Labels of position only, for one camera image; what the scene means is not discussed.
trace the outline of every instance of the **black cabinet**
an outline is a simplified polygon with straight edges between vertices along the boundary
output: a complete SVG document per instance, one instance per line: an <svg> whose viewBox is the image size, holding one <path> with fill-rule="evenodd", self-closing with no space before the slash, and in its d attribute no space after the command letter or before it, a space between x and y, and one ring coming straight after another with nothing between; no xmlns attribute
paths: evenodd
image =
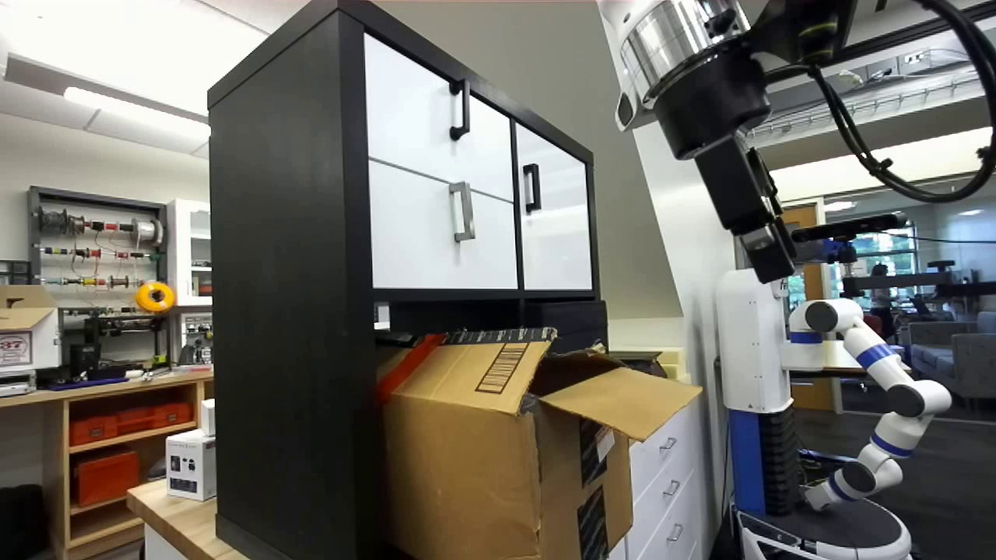
<svg viewBox="0 0 996 560"><path fill-rule="evenodd" d="M376 60L415 77L387 91ZM597 301L592 153L365 0L309 2L209 104L218 533L250 558L379 558L373 308L420 334ZM568 253L527 232L581 262L529 263Z"/></svg>

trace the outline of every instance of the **white robotic arm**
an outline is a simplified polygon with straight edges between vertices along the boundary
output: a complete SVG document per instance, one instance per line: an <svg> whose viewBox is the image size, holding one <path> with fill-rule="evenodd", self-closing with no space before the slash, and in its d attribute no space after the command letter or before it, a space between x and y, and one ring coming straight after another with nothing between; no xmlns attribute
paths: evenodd
<svg viewBox="0 0 996 560"><path fill-rule="evenodd" d="M848 355L869 370L889 403L889 414L879 419L856 463L840 466L807 490L808 506L822 510L900 485L900 460L919 447L932 417L950 410L952 394L934 379L912 379L903 356L862 321L862 308L850 297L807 301L791 313L787 329L791 345L797 345L794 355L801 355L801 347L812 350L812 368L822 368L822 339L840 339Z"/></svg>

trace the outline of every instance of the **cabinet drawer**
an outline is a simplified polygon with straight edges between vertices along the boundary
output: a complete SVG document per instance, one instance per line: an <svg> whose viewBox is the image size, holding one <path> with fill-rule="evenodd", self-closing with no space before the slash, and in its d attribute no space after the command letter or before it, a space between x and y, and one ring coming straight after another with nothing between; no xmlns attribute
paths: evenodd
<svg viewBox="0 0 996 560"><path fill-rule="evenodd" d="M516 289L515 205L371 161L373 289Z"/></svg>
<svg viewBox="0 0 996 560"><path fill-rule="evenodd" d="M619 544L610 550L607 560L628 560L628 546L627 546L627 539L619 539Z"/></svg>
<svg viewBox="0 0 996 560"><path fill-rule="evenodd" d="M369 38L369 149L371 159L468 179L480 194L515 200L511 179L511 118L470 97L470 130L461 125L461 92L447 77Z"/></svg>
<svg viewBox="0 0 996 560"><path fill-rule="evenodd" d="M631 550L634 560L682 560L694 550L702 533L705 533L705 487L702 477L694 474L682 490L675 495L675 505L664 513L651 539L638 546L634 541Z"/></svg>
<svg viewBox="0 0 996 560"><path fill-rule="evenodd" d="M689 469L698 456L694 431L694 410L684 408L680 417L664 423L648 442L628 447L634 500L641 500L641 495L664 469L684 477L680 469Z"/></svg>
<svg viewBox="0 0 996 560"><path fill-rule="evenodd" d="M705 544L698 541L689 552L689 560L707 560Z"/></svg>
<svg viewBox="0 0 996 560"><path fill-rule="evenodd" d="M661 474L631 506L628 546L646 550L664 517L689 495L689 474Z"/></svg>

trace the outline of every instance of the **orange object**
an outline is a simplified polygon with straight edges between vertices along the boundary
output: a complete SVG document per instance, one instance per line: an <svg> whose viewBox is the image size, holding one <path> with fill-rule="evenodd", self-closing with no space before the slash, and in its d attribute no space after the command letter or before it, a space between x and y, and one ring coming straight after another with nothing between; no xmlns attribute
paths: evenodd
<svg viewBox="0 0 996 560"><path fill-rule="evenodd" d="M68 445L86 445L120 435L120 417L82 417L71 419Z"/></svg>
<svg viewBox="0 0 996 560"><path fill-rule="evenodd" d="M442 345L446 337L432 334L423 337L396 370L389 370L376 382L376 408L387 408L387 400L399 392L399 384L432 355L435 345Z"/></svg>
<svg viewBox="0 0 996 560"><path fill-rule="evenodd" d="M167 313L179 304L179 291L167 284L144 284L135 289L135 304L145 313Z"/></svg>
<svg viewBox="0 0 996 560"><path fill-rule="evenodd" d="M120 500L136 481L139 477L135 451L82 460L74 466L74 505L91 506L103 500Z"/></svg>
<svg viewBox="0 0 996 560"><path fill-rule="evenodd" d="M144 429L156 429L156 410L152 408L128 408L120 410L120 431L144 431Z"/></svg>
<svg viewBox="0 0 996 560"><path fill-rule="evenodd" d="M156 426L179 426L190 419L194 419L194 410L188 400L164 400L156 408Z"/></svg>

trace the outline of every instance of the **white wall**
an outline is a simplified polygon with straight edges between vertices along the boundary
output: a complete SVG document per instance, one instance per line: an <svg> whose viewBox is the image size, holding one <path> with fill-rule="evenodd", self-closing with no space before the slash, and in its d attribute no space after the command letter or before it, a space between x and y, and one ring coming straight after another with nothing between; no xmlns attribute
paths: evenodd
<svg viewBox="0 0 996 560"><path fill-rule="evenodd" d="M955 201L934 207L937 225L937 258L955 262L955 271L977 271L982 281L996 281L996 201Z"/></svg>
<svg viewBox="0 0 996 560"><path fill-rule="evenodd" d="M912 222L912 232L921 237L915 243L919 248L919 267L928 271L928 262L939 262L939 245L937 243L926 243L926 239L937 239L937 205L915 205L915 207L903 207L903 214Z"/></svg>
<svg viewBox="0 0 996 560"><path fill-rule="evenodd" d="M209 161L0 115L0 258L29 258L29 186L209 200Z"/></svg>

